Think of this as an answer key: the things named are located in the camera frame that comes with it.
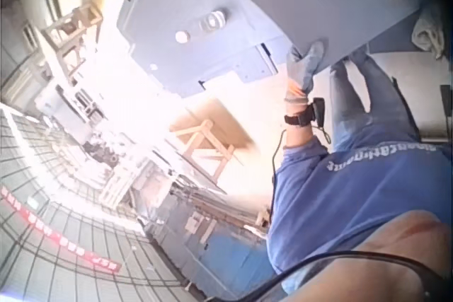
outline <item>leg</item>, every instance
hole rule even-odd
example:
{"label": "leg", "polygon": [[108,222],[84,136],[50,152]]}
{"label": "leg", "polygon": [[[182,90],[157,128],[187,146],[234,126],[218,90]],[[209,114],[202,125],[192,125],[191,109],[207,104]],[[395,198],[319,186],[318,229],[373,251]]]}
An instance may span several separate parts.
{"label": "leg", "polygon": [[333,150],[342,151],[342,144],[368,121],[362,101],[349,82],[343,62],[331,67],[331,98],[333,117]]}
{"label": "leg", "polygon": [[370,114],[377,122],[410,125],[406,107],[396,91],[391,79],[365,51],[357,50],[350,55],[365,78],[369,99]]}

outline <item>blue shirt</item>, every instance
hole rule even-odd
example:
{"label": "blue shirt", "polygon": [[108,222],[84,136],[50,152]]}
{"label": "blue shirt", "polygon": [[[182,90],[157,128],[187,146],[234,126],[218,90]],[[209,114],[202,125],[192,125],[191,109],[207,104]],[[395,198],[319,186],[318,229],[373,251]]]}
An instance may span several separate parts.
{"label": "blue shirt", "polygon": [[268,234],[277,273],[309,255],[353,249],[410,210],[452,225],[452,163],[442,148],[379,127],[365,128],[351,148],[329,154],[314,137],[285,150]]}

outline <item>wrist-worn device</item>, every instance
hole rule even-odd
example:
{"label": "wrist-worn device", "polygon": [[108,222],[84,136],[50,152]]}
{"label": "wrist-worn device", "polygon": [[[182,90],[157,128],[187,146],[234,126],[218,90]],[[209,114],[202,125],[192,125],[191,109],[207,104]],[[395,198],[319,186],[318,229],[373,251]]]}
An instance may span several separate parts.
{"label": "wrist-worn device", "polygon": [[316,120],[318,127],[324,127],[324,113],[326,102],[324,98],[313,98],[313,102],[297,116],[285,116],[285,123],[306,127]]}

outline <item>shirt sleeve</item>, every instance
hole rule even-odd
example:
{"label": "shirt sleeve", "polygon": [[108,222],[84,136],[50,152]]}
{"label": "shirt sleeve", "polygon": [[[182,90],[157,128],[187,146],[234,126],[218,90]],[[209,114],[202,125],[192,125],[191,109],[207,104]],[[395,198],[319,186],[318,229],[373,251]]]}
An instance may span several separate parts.
{"label": "shirt sleeve", "polygon": [[326,147],[316,136],[303,146],[284,149],[283,162],[275,176],[277,180],[274,201],[275,218],[278,218],[279,210],[286,210],[313,169],[327,155]]}

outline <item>gray pants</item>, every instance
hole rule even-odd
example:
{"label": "gray pants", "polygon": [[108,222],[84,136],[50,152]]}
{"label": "gray pants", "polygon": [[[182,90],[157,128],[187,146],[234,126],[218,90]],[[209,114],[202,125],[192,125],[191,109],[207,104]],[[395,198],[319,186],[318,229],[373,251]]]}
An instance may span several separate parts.
{"label": "gray pants", "polygon": [[333,150],[344,151],[364,127],[380,124],[389,130],[414,135],[404,103],[387,74],[370,56],[355,62],[367,84],[371,107],[365,112],[362,101],[348,79],[342,62],[331,67]]}

